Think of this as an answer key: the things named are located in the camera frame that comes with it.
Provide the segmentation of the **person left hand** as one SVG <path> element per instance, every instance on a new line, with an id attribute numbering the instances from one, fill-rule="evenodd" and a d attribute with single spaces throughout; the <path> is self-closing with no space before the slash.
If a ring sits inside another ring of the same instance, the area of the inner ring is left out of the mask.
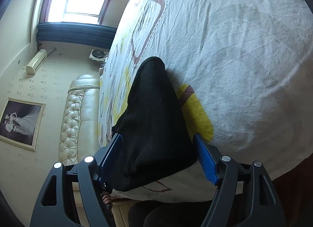
<path id="1" fill-rule="evenodd" d="M 112 198 L 108 192 L 103 191 L 101 194 L 103 203 L 109 208 L 112 209 L 113 203 Z"/>

